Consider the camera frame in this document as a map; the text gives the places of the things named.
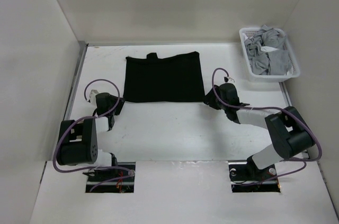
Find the black tank top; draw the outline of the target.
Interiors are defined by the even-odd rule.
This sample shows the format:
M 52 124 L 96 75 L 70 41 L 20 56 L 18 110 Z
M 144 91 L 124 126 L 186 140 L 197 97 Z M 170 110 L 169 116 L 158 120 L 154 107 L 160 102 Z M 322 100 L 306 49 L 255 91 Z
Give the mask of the black tank top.
M 126 58 L 123 98 L 132 103 L 202 102 L 205 96 L 197 51 L 158 58 Z

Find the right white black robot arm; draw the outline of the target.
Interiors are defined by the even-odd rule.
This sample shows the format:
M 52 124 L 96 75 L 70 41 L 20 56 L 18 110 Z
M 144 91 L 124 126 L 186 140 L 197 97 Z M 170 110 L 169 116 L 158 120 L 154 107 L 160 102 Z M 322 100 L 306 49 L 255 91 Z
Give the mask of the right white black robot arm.
M 278 162 L 298 161 L 295 155 L 316 144 L 311 130 L 293 106 L 251 107 L 239 100 L 234 84 L 214 85 L 203 98 L 204 104 L 224 111 L 226 117 L 236 124 L 249 124 L 266 129 L 271 144 L 249 156 L 243 171 L 231 169 L 230 174 L 246 181 L 261 182 L 269 169 Z

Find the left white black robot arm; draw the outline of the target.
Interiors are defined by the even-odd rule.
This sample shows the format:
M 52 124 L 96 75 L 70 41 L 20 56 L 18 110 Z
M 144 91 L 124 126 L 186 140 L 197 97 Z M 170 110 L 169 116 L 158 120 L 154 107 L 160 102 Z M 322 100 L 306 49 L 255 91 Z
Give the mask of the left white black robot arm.
M 61 166 L 74 166 L 74 172 L 86 168 L 99 169 L 107 181 L 119 175 L 117 158 L 98 147 L 98 134 L 113 129 L 115 116 L 119 115 L 125 100 L 110 93 L 92 90 L 89 102 L 95 105 L 92 116 L 83 120 L 64 120 L 60 124 L 53 166 L 60 173 L 70 173 Z

